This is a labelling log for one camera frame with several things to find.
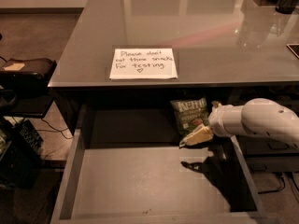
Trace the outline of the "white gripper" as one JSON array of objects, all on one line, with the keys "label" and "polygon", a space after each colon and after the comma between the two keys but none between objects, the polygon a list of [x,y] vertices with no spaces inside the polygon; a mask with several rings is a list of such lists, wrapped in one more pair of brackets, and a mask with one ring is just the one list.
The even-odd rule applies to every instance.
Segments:
[{"label": "white gripper", "polygon": [[245,131],[241,119],[242,109],[242,105],[222,105],[219,101],[213,101],[212,111],[207,120],[210,128],[200,124],[180,141],[179,146],[193,146],[210,141],[213,138],[213,134],[219,137],[244,134]]}]

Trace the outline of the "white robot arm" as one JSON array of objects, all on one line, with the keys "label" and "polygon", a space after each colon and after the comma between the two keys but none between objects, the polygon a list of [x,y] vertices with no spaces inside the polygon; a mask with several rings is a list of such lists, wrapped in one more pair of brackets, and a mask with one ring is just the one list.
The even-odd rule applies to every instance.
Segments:
[{"label": "white robot arm", "polygon": [[289,108],[272,100],[255,98],[244,105],[216,102],[207,126],[200,124],[184,137],[179,147],[190,147],[218,137],[236,135],[267,137],[291,147],[299,147],[299,117]]}]

